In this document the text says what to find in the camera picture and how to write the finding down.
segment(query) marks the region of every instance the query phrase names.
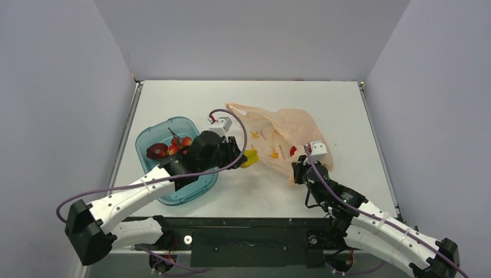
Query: plastic container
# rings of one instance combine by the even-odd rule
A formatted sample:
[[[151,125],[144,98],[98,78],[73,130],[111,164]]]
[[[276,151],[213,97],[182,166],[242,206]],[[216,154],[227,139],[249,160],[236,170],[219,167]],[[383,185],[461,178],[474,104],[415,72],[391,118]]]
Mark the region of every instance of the plastic container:
[[[189,136],[194,140],[200,134],[195,124],[185,117],[173,117],[142,131],[136,139],[135,147],[145,174],[159,164],[157,161],[147,158],[146,149],[155,143],[164,143],[170,146],[172,134],[168,129],[169,127],[175,134],[183,138]],[[217,179],[218,173],[202,175],[197,181],[186,185],[172,194],[164,195],[158,198],[158,200],[168,206],[185,204],[210,190]]]

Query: yellow object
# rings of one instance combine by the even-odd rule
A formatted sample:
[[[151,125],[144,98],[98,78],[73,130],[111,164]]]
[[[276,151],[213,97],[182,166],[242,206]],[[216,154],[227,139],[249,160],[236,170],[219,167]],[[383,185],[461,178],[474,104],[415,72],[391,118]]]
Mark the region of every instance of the yellow object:
[[[247,168],[252,164],[259,161],[258,151],[255,149],[248,149],[244,152],[244,156],[247,157],[247,161],[242,163],[241,168]]]
[[[271,158],[274,158],[274,159],[280,158],[280,156],[278,155],[278,152],[274,149],[274,147],[271,147],[271,149],[273,149],[273,150],[269,156],[271,156]]]

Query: plastic bag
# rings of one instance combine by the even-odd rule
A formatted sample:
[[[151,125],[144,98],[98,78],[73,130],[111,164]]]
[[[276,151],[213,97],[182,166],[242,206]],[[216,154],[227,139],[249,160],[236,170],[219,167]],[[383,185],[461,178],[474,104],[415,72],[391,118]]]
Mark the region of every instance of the plastic bag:
[[[244,122],[248,148],[257,150],[260,161],[289,176],[290,182],[293,181],[291,163],[305,154],[303,146],[310,141],[322,140],[328,153],[321,163],[328,170],[333,169],[328,144],[307,111],[284,108],[271,112],[236,103],[226,103],[225,107]]]

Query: teal bin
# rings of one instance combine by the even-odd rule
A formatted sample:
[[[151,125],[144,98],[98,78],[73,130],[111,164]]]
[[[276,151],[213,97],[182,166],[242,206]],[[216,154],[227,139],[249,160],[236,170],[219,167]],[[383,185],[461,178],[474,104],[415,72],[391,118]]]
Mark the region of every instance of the teal bin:
[[[147,158],[146,149],[155,143],[164,143],[170,146],[172,134],[168,129],[169,127],[175,134],[182,138],[189,136],[194,140],[196,136],[200,134],[195,124],[190,119],[185,117],[173,117],[165,122],[159,123],[156,126],[149,127],[142,131],[137,137],[135,147],[145,174],[150,172],[150,170],[159,164],[157,161]],[[210,188],[212,188],[216,183],[217,179],[218,173],[202,175],[197,181],[186,185],[172,194],[162,196],[158,198],[158,200],[168,206],[179,206],[180,204],[185,204],[210,190]]]

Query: robotic arm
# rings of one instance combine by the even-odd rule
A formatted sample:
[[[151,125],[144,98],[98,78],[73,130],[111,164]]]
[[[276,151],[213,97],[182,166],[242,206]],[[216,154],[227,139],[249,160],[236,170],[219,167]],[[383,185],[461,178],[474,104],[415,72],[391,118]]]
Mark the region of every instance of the robotic arm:
[[[143,183],[144,186],[113,193],[87,204],[83,200],[73,203],[65,234],[81,263],[91,265],[113,248],[141,243],[150,244],[155,250],[165,249],[173,228],[163,216],[129,216],[160,196],[196,181],[208,169],[222,168],[235,161],[230,169],[253,163],[257,159],[255,153],[242,156],[234,137],[225,136],[229,123],[230,119],[218,119],[210,131],[202,132],[188,149],[169,156],[132,183],[135,186]],[[459,265],[459,255],[454,242],[422,235],[384,213],[363,195],[331,180],[327,169],[319,162],[327,153],[321,141],[311,142],[306,153],[308,156],[300,156],[292,164],[294,180],[297,184],[305,184],[318,206],[329,213],[327,232],[330,238],[342,242],[345,247],[367,251],[402,269],[409,277],[455,277],[456,269],[452,264]]]

